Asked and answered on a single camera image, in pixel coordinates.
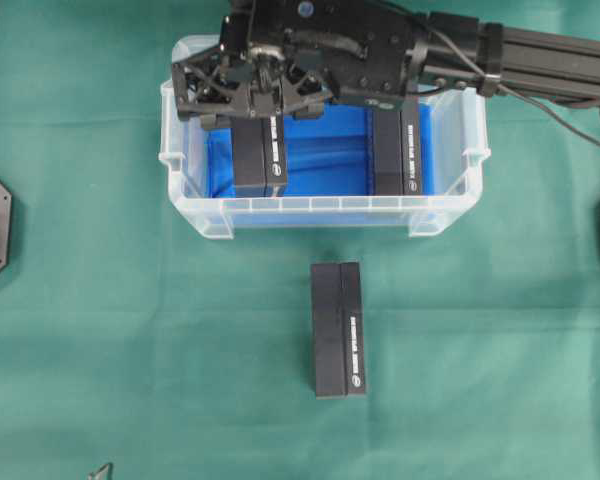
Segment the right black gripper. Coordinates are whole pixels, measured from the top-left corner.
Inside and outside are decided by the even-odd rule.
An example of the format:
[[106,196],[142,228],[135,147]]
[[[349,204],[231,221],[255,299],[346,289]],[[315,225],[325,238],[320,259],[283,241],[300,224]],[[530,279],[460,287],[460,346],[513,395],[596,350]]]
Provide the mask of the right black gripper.
[[317,120],[341,96],[417,93],[430,34],[383,1],[235,1],[219,44],[173,60],[179,120]]

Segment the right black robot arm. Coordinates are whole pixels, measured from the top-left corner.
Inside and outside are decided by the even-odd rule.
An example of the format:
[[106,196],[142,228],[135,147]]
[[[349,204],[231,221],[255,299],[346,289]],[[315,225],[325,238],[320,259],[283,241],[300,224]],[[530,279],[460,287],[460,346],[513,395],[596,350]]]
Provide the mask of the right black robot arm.
[[393,111],[474,89],[600,110],[600,42],[387,1],[235,1],[217,42],[173,60],[183,117]]

